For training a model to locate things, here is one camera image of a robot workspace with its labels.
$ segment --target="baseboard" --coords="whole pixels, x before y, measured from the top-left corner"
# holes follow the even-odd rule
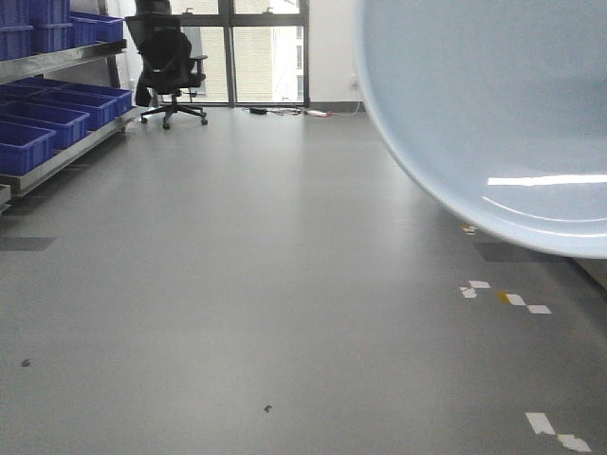
[[[364,102],[362,101],[312,101],[310,102],[310,109],[339,113],[365,112]]]

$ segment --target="floor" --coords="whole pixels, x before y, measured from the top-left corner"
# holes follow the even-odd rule
[[[449,214],[364,114],[209,121],[134,122],[3,216],[2,455],[607,453],[572,261]]]

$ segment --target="crate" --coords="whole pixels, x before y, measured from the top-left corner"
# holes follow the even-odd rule
[[[55,132],[0,121],[0,173],[23,175],[53,157]]]
[[[31,55],[32,26],[0,27],[0,62]]]
[[[86,137],[89,117],[86,112],[31,102],[11,101],[0,105],[0,119],[55,131],[53,148],[60,150]]]
[[[41,94],[46,88],[28,87],[25,85],[15,85],[12,83],[0,84],[0,100],[27,100],[31,97]]]
[[[48,26],[69,22],[69,0],[29,0],[29,23]]]
[[[116,115],[122,114],[131,110],[133,92],[123,88],[105,87],[102,85],[90,85],[87,83],[67,83],[61,87],[62,90],[68,92],[90,93],[92,95],[102,95],[116,100]]]
[[[73,17],[92,19],[96,22],[95,40],[111,43],[124,39],[124,19],[120,17],[101,16],[88,12],[71,11]]]
[[[99,95],[65,92],[62,90],[47,90],[36,97],[32,97],[30,100],[32,102],[50,104],[63,109],[87,112],[91,116],[88,119],[89,130],[100,129],[103,125],[112,121],[116,116],[116,100]]]
[[[71,32],[71,46],[91,46],[97,38],[97,21],[85,17],[70,16],[69,22],[73,24]]]
[[[33,52],[55,52],[71,47],[71,23],[34,26],[31,35],[31,50]]]
[[[25,78],[17,81],[9,82],[10,85],[24,85],[27,87],[42,87],[42,88],[58,88],[62,85],[66,85],[69,82],[66,81],[55,81],[54,79],[47,78]]]
[[[29,25],[29,0],[2,0],[0,2],[0,27]]]

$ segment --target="white wall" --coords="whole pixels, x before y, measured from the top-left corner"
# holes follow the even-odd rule
[[[309,0],[310,99],[358,101],[354,41],[357,0]]]

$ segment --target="tape mark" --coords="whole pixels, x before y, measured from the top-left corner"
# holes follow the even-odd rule
[[[563,447],[576,452],[592,452],[583,439],[576,438],[573,434],[560,434],[557,439]]]
[[[510,299],[508,298],[507,292],[498,292],[497,298],[500,300],[501,303],[510,303]]]
[[[489,289],[491,285],[488,282],[469,281],[470,286],[476,289]]]
[[[557,434],[557,432],[550,425],[550,421],[546,414],[543,412],[527,412],[527,420],[535,434],[547,434],[549,436],[556,436],[557,440],[561,445],[569,450],[574,450],[580,453],[592,452],[588,444],[580,438],[576,438],[573,434]]]
[[[476,290],[473,287],[460,287],[459,290],[466,299],[476,299]]]
[[[510,303],[514,306],[526,306],[523,298],[518,294],[506,294]]]
[[[529,313],[534,315],[551,315],[552,312],[546,305],[527,305],[523,298],[518,294],[510,294],[508,292],[498,292],[497,298],[501,303],[509,303],[513,306],[524,306]]]
[[[476,235],[477,228],[473,225],[463,224],[461,228],[466,232],[466,235]]]
[[[529,313],[533,313],[534,315],[552,314],[552,312],[546,305],[527,305],[527,310],[529,310]]]
[[[552,428],[550,422],[548,421],[548,417],[543,412],[527,412],[525,414],[527,416],[527,420],[535,434],[549,434],[551,436],[555,436],[557,432]]]

